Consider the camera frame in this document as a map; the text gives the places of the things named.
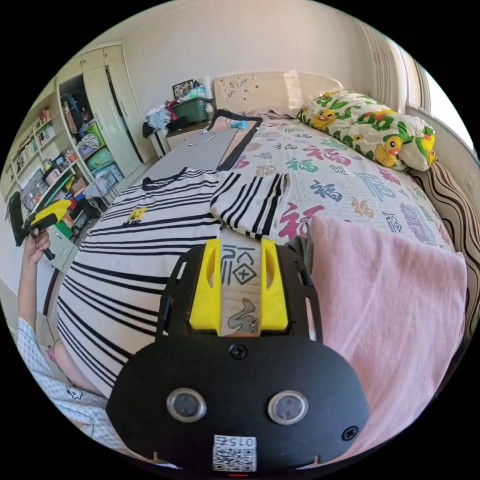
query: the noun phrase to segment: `pillow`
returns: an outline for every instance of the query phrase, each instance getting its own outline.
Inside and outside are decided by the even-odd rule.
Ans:
[[[424,172],[437,158],[435,132],[424,120],[352,90],[324,93],[304,105],[297,118],[384,167]]]

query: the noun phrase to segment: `qr code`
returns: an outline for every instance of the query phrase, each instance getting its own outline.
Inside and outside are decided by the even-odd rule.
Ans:
[[[221,472],[255,472],[257,442],[249,436],[215,435],[213,469]]]

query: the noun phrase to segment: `yellow rubber duck print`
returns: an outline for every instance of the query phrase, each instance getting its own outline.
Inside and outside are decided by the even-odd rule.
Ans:
[[[365,117],[369,118],[373,116],[375,121],[379,122],[380,120],[383,120],[386,115],[398,115],[398,112],[390,110],[390,108],[382,108],[381,110],[367,112]]]
[[[124,225],[134,225],[134,224],[139,224],[144,217],[144,213],[147,211],[146,206],[142,206],[139,208],[134,208],[130,216],[128,217],[128,220],[124,223]]]
[[[375,160],[384,167],[393,167],[402,144],[403,140],[399,136],[391,136],[385,146],[379,143],[375,149]]]
[[[423,134],[423,138],[420,138],[420,144],[426,152],[426,161],[430,166],[434,160],[437,159],[437,154],[434,152],[435,135]]]
[[[330,126],[337,119],[337,114],[327,108],[326,110],[320,110],[316,115],[311,118],[311,126],[314,129],[323,131]]]
[[[341,92],[341,90],[336,90],[336,91],[326,91],[321,97],[323,99],[326,99],[328,97],[331,97],[332,95],[335,95],[337,93]]]

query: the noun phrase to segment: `pink towel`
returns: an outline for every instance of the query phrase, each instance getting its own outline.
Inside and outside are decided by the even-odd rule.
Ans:
[[[312,280],[323,341],[356,371],[370,419],[339,461],[412,424],[459,344],[467,268],[461,253],[322,215],[311,222]]]

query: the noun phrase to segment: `brown striped fabric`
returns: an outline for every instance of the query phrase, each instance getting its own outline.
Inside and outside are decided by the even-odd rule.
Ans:
[[[463,340],[437,390],[438,394],[457,368],[480,319],[480,220],[460,185],[439,161],[433,162],[427,171],[412,170],[410,174],[430,198],[448,229],[456,251],[463,254],[466,263]]]

